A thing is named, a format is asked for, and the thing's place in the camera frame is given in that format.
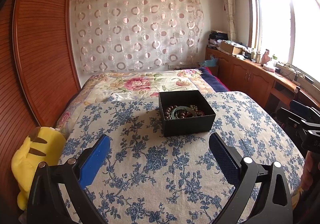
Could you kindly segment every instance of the black box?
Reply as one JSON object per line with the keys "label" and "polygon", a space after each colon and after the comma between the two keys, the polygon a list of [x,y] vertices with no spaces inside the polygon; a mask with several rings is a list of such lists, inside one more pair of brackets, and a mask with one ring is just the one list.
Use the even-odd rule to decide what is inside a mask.
{"label": "black box", "polygon": [[[169,106],[196,105],[205,116],[164,119],[164,111]],[[159,92],[159,111],[162,120],[162,129],[165,137],[193,134],[210,131],[216,117],[209,103],[200,91]]]}

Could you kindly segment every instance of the yellow plush toy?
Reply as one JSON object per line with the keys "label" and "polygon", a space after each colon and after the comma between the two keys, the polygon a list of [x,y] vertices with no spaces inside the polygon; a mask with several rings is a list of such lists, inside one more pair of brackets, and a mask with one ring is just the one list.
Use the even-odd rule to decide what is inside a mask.
{"label": "yellow plush toy", "polygon": [[20,188],[17,203],[21,210],[24,211],[27,207],[38,164],[45,161],[48,165],[57,165],[65,142],[59,131],[51,127],[36,127],[15,152],[11,160],[11,170]]}

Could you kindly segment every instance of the navy blue blanket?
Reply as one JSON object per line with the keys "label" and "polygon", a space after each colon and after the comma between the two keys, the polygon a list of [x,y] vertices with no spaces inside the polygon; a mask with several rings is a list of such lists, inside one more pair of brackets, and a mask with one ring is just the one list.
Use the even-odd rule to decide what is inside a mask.
{"label": "navy blue blanket", "polygon": [[198,68],[202,72],[201,77],[209,84],[215,92],[228,92],[230,91],[220,80],[213,76],[206,67]]}

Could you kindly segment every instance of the blue floral pattern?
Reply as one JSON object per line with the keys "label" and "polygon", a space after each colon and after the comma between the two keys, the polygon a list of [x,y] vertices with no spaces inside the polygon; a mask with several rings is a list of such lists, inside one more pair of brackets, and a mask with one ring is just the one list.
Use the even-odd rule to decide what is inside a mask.
{"label": "blue floral pattern", "polygon": [[[298,186],[303,157],[289,137],[250,97],[241,92],[204,94],[217,116],[210,132],[163,137],[158,99],[109,101],[87,106],[78,118],[61,163],[78,157],[102,133],[111,149],[88,197],[108,223],[210,223],[234,191],[208,149],[217,132],[229,146],[257,163],[282,163],[290,191]],[[79,218],[63,186],[65,205]],[[259,192],[255,186],[239,222]]]}

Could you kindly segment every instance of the floral bedspread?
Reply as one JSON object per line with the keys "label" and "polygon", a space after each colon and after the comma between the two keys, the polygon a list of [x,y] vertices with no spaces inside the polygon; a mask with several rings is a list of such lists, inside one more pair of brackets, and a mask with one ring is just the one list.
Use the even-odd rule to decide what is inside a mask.
{"label": "floral bedspread", "polygon": [[[215,131],[227,145],[257,163],[283,165],[290,191],[300,182],[303,157],[276,122],[241,92],[204,94],[217,116],[210,132],[163,137],[158,99],[87,106],[61,156],[78,157],[102,133],[111,150],[86,192],[108,223],[210,223],[234,191],[209,150]],[[64,187],[65,205],[79,221]],[[257,198],[251,194],[239,222]]]}
{"label": "floral bedspread", "polygon": [[103,73],[91,76],[79,95],[58,120],[56,128],[68,138],[82,110],[89,104],[106,102],[112,93],[127,93],[131,99],[158,97],[158,92],[199,90],[214,93],[199,70],[150,73]]}

